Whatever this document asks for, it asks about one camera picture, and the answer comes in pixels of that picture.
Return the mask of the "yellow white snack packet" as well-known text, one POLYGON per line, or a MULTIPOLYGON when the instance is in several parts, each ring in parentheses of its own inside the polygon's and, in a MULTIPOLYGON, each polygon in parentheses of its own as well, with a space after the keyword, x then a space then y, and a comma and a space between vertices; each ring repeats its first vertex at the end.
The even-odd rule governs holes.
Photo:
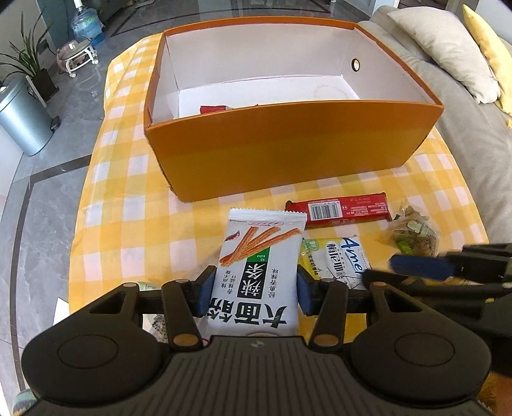
POLYGON ((357 236, 303 239, 299 264, 317 280, 336 280, 349 290, 365 290, 363 272, 371 266, 357 236))

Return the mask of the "clear nut snack bag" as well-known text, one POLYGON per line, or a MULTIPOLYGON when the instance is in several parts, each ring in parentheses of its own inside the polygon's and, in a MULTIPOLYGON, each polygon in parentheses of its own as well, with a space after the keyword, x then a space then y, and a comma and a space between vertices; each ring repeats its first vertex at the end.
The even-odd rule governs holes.
POLYGON ((417 257, 435 257, 439 236, 435 224, 412 204, 403 203, 390 221, 385 238, 401 254, 417 257))

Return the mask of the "white breadstick snack packet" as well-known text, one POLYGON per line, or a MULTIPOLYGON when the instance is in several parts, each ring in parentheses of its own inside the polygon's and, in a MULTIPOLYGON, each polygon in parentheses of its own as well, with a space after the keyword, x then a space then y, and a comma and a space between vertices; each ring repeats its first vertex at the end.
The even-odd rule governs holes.
POLYGON ((297 268, 302 212, 232 208, 200 332, 249 336, 298 333, 297 268))

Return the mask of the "red barcode snack bar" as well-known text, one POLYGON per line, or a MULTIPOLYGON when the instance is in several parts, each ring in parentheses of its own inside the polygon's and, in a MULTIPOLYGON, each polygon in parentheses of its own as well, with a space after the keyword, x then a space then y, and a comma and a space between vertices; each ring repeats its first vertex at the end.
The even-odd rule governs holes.
POLYGON ((391 220, 384 192, 299 202, 288 200, 285 203, 285 210, 306 213, 307 229, 380 220, 390 222, 391 220))

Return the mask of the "red silver chip bag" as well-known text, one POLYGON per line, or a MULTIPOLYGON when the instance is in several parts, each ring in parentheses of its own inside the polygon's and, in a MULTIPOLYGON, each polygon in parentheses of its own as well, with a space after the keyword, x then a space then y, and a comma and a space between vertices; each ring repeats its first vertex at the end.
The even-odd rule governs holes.
POLYGON ((219 112, 228 111, 231 108, 226 105, 218 105, 218 106, 200 106, 200 114, 215 114, 219 112))

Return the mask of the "white printed snack bag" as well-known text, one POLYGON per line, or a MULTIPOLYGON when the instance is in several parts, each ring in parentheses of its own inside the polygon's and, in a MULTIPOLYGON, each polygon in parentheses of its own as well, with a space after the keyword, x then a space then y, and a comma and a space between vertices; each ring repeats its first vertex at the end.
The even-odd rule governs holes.
MULTIPOLYGON (((160 287, 156 284, 147 282, 138 282, 140 291, 158 290, 160 287)), ((166 322, 163 314, 144 314, 142 328, 152 334, 152 336, 161 343, 168 343, 166 322)))

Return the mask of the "yellow checkered tablecloth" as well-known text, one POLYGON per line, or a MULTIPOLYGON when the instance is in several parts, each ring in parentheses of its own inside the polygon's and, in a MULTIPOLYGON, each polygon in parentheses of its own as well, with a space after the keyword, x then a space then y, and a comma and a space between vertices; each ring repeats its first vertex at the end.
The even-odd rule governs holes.
POLYGON ((143 132, 144 97, 161 35, 146 37, 108 67, 105 119, 79 204, 70 253, 72 311, 126 282, 154 289, 194 278, 216 262, 233 207, 280 210, 285 201, 382 191, 390 209, 412 204, 430 217, 443 251, 488 237, 444 137, 432 130, 398 168, 182 203, 143 132))

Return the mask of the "grey sofa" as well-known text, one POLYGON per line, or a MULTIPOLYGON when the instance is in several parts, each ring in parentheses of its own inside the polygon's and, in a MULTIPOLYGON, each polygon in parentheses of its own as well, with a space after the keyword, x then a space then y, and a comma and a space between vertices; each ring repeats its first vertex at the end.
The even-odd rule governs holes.
POLYGON ((437 66, 380 7, 359 25, 419 75, 444 104, 436 124, 461 169, 490 242, 511 241, 511 130, 495 104, 478 104, 467 89, 437 66))

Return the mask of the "orange cardboard box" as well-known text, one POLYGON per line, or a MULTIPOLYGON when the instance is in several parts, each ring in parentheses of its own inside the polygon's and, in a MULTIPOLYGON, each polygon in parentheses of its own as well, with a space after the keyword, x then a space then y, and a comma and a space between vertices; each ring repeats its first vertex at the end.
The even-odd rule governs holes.
POLYGON ((270 16, 165 31, 144 130, 184 202, 403 165, 443 104, 353 22, 270 16), (200 106, 231 109, 200 114, 200 106))

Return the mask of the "yellow cushion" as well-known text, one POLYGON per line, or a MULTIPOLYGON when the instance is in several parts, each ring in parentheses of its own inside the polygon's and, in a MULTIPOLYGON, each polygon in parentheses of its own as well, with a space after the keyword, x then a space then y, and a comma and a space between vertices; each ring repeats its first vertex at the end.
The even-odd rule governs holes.
POLYGON ((462 15, 468 32, 482 52, 499 87, 495 104, 507 114, 506 125, 511 129, 511 53, 490 25, 467 5, 462 15))

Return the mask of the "beige cushion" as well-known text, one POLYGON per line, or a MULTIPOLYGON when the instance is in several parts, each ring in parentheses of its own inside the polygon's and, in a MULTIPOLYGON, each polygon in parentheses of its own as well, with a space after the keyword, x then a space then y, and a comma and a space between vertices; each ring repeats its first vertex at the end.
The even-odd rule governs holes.
POLYGON ((490 65, 468 30, 453 13, 420 6, 391 11, 388 16, 454 79, 476 102, 489 104, 501 91, 490 65))

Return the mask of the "silver pedal trash can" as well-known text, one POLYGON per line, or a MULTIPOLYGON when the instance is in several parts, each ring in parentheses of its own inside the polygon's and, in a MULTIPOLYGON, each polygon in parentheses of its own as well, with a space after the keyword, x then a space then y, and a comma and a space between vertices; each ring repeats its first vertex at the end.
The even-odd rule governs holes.
POLYGON ((61 124, 52 117, 26 76, 14 75, 1 87, 1 127, 22 151, 32 156, 50 141, 61 124))

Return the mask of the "white rolling stool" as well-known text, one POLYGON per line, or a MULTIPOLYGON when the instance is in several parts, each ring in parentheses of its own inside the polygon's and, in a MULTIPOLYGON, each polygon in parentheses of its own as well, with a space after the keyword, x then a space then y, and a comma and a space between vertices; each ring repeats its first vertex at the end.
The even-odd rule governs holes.
POLYGON ((99 59, 91 40, 84 38, 81 41, 73 40, 58 49, 56 63, 62 72, 70 78, 75 78, 80 68, 88 63, 98 65, 99 59))

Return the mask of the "potted green plant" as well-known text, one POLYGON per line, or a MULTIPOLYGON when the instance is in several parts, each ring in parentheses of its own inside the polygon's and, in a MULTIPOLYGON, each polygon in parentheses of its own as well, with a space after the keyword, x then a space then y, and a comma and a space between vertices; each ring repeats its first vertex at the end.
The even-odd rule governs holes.
POLYGON ((49 70, 47 70, 40 61, 39 55, 42 46, 47 41, 47 34, 50 27, 47 27, 40 35, 37 32, 37 26, 42 20, 43 14, 40 13, 36 21, 28 30, 24 26, 24 13, 20 15, 20 36, 22 45, 18 47, 15 43, 9 42, 10 53, 1 52, 1 66, 11 68, 5 78, 13 75, 28 76, 32 82, 35 91, 37 91, 44 101, 48 102, 58 91, 58 87, 52 81, 49 70))

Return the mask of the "blue water jug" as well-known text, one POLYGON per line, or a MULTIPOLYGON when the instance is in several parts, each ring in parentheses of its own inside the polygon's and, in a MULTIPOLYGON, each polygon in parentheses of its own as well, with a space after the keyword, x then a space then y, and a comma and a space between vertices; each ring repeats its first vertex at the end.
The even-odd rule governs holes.
POLYGON ((77 41, 90 41, 92 46, 101 43, 105 36, 103 34, 103 24, 101 23, 97 11, 83 4, 81 0, 74 0, 76 13, 73 16, 70 28, 73 30, 77 41))

